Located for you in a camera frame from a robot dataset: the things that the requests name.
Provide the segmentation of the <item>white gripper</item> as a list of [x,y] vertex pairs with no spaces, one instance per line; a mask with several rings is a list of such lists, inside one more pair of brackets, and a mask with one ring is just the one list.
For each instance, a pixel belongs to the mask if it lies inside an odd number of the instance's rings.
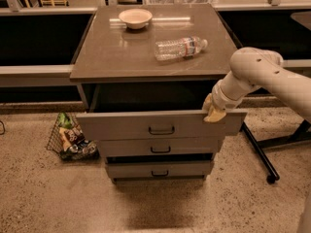
[[225,95],[221,89],[222,81],[218,81],[203,102],[202,109],[207,113],[205,122],[218,122],[226,116],[226,110],[235,109],[242,100],[233,100]]

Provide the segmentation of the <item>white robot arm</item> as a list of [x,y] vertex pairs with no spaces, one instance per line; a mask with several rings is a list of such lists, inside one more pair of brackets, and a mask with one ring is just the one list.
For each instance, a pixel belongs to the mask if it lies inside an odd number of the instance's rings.
[[245,96],[263,87],[282,103],[311,122],[311,79],[282,67],[283,57],[275,51],[242,48],[230,61],[230,71],[205,98],[206,122],[222,120]]

